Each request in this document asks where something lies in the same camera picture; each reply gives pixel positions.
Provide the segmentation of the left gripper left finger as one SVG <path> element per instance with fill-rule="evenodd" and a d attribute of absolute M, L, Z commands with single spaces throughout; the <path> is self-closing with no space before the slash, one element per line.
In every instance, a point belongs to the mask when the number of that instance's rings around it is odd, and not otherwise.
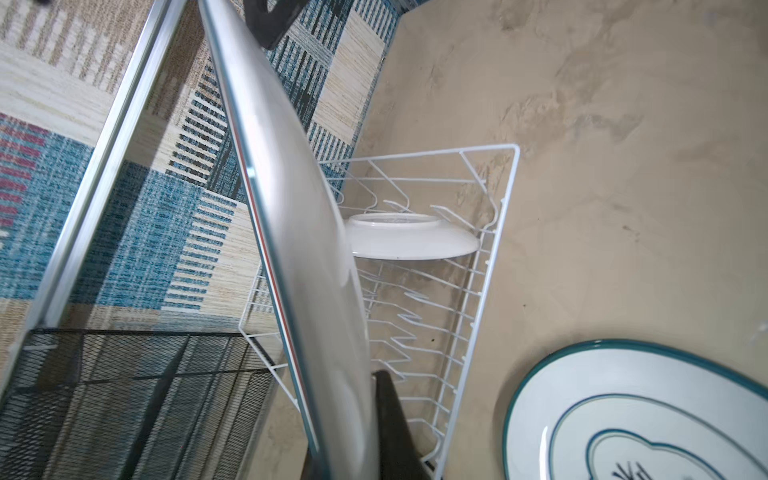
<path fill-rule="evenodd" d="M 246 26 L 261 48 L 273 50 L 308 3 L 279 0 L 270 7 L 267 0 L 244 0 Z"/>

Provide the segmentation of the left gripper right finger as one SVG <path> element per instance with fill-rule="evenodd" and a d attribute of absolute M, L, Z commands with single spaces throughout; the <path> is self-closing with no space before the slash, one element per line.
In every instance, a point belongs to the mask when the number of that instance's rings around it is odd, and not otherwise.
<path fill-rule="evenodd" d="M 379 370 L 375 379 L 380 479 L 423 479 L 430 475 L 420 461 L 390 373 Z"/>

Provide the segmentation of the white round plate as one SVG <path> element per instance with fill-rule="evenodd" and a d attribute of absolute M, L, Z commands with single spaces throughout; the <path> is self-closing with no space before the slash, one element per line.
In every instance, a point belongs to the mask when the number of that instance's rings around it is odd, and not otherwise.
<path fill-rule="evenodd" d="M 477 252 L 480 240 L 437 216 L 416 213 L 357 214 L 345 221 L 358 258 L 392 261 L 452 259 Z"/>
<path fill-rule="evenodd" d="M 299 409 L 323 479 L 380 475 L 359 277 L 329 184 L 228 1 L 199 5 Z"/>
<path fill-rule="evenodd" d="M 763 479 L 767 389 L 659 344 L 577 343 L 523 377 L 502 458 L 509 479 Z"/>

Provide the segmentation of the black mesh shelf rack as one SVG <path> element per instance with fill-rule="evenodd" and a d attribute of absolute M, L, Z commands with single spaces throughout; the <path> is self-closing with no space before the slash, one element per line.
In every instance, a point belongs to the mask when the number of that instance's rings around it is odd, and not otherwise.
<path fill-rule="evenodd" d="M 235 479 L 273 364 L 238 333 L 33 330 L 1 397 L 1 475 Z"/>

